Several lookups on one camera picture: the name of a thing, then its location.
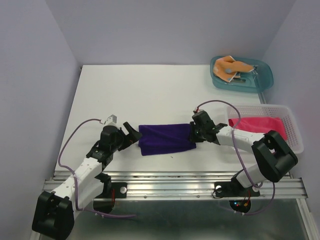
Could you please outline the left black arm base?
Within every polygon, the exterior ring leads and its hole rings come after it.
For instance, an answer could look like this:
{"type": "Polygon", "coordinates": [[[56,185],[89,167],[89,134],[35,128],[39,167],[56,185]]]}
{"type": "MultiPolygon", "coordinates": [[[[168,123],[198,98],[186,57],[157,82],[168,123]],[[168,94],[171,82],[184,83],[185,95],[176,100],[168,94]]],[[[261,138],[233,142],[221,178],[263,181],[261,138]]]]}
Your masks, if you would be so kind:
{"type": "Polygon", "coordinates": [[[128,184],[126,182],[113,182],[111,176],[100,173],[95,177],[103,184],[102,192],[93,201],[93,209],[110,214],[116,204],[116,199],[127,197],[128,184]]]}

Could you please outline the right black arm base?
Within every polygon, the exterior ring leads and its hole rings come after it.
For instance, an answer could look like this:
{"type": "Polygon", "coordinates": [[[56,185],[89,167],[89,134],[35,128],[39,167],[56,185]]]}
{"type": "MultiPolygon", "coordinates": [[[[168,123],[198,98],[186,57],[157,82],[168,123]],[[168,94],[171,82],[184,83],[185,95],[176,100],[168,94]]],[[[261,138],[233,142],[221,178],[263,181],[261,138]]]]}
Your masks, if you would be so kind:
{"type": "Polygon", "coordinates": [[[232,181],[219,181],[215,183],[212,192],[214,199],[230,198],[229,205],[233,211],[247,214],[251,209],[251,197],[259,197],[260,191],[254,191],[252,187],[244,188],[239,183],[232,181]]]}

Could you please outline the orange towel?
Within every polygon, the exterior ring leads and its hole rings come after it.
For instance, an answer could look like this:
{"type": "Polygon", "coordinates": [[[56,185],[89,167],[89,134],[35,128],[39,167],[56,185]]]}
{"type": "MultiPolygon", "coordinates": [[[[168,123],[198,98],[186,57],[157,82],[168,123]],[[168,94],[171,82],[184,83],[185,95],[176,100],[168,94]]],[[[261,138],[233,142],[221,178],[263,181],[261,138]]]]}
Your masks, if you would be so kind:
{"type": "Polygon", "coordinates": [[[213,65],[212,73],[221,80],[230,83],[241,73],[250,73],[254,70],[252,65],[235,60],[232,56],[218,58],[213,65]]]}

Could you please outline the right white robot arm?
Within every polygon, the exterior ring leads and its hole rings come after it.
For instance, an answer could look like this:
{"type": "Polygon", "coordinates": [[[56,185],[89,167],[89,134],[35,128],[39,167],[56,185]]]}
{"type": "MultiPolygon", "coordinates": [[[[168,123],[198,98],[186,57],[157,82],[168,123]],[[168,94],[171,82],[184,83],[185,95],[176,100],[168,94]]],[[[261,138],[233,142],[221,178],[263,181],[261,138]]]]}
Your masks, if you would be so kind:
{"type": "Polygon", "coordinates": [[[252,153],[256,164],[237,172],[230,181],[218,182],[217,196],[242,197],[264,181],[279,182],[298,163],[298,158],[282,136],[274,130],[254,133],[215,124],[203,110],[194,112],[189,139],[193,143],[213,143],[252,153]]]}

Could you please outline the pink towel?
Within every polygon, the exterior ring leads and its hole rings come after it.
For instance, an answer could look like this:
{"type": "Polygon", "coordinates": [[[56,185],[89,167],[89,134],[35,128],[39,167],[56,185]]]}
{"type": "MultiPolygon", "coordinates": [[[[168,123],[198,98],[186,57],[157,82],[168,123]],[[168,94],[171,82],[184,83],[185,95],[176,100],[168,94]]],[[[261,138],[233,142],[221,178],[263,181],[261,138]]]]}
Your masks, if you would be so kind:
{"type": "Polygon", "coordinates": [[[286,141],[288,139],[285,126],[279,117],[242,117],[236,129],[266,134],[269,131],[278,132],[286,141]]]}

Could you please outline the purple towel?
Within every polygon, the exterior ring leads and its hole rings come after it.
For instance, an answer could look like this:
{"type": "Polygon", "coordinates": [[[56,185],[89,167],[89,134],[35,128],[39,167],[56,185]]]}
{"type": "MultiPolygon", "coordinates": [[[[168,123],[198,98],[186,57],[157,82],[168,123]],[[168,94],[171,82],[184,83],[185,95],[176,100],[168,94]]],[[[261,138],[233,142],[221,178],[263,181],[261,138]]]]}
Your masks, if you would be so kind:
{"type": "Polygon", "coordinates": [[[197,146],[189,140],[191,127],[188,123],[139,125],[142,134],[138,141],[142,156],[185,152],[197,146]]]}

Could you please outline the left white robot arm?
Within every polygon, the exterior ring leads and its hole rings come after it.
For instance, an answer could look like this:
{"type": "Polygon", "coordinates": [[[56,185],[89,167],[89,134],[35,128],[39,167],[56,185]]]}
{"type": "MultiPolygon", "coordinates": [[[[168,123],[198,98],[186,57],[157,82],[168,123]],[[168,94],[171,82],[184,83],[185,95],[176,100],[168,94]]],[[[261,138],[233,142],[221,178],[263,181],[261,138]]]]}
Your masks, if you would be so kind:
{"type": "Polygon", "coordinates": [[[86,154],[80,166],[67,169],[70,176],[54,190],[43,191],[37,199],[32,230],[54,240],[65,240],[73,230],[75,220],[97,196],[112,193],[111,177],[103,171],[113,160],[117,151],[122,151],[140,140],[142,134],[128,122],[123,126],[128,133],[117,127],[114,120],[103,121],[99,140],[86,154]]]}

